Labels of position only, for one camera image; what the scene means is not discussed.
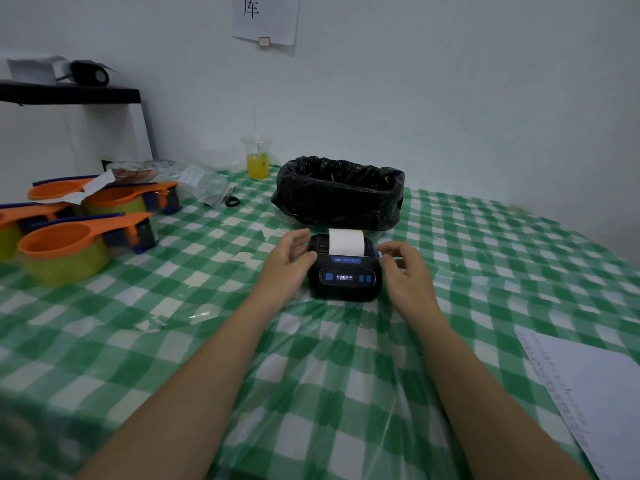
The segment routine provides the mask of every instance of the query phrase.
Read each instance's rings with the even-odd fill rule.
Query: black shelf
[[[140,104],[140,91],[128,88],[91,88],[76,84],[44,86],[0,80],[0,101],[20,105]]]

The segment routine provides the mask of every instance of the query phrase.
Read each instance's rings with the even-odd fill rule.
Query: cup of orange juice
[[[269,153],[272,139],[245,135],[240,140],[246,152],[246,170],[249,177],[263,179],[269,176]]]

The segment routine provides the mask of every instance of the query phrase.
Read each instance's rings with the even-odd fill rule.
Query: forearm
[[[273,310],[250,297],[114,433],[79,478],[200,479]]]
[[[587,479],[517,404],[439,310],[413,320],[428,370],[478,480]]]

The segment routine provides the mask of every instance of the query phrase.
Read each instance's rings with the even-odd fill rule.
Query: white paper roll
[[[329,229],[329,254],[364,256],[364,234],[354,229]]]

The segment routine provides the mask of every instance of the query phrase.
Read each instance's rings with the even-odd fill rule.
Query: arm
[[[306,252],[309,238],[309,229],[282,238],[242,306],[118,428],[78,479],[206,475],[262,331],[317,258]]]
[[[389,297],[424,346],[429,373],[474,478],[588,480],[449,326],[420,252],[405,242],[378,249]]]

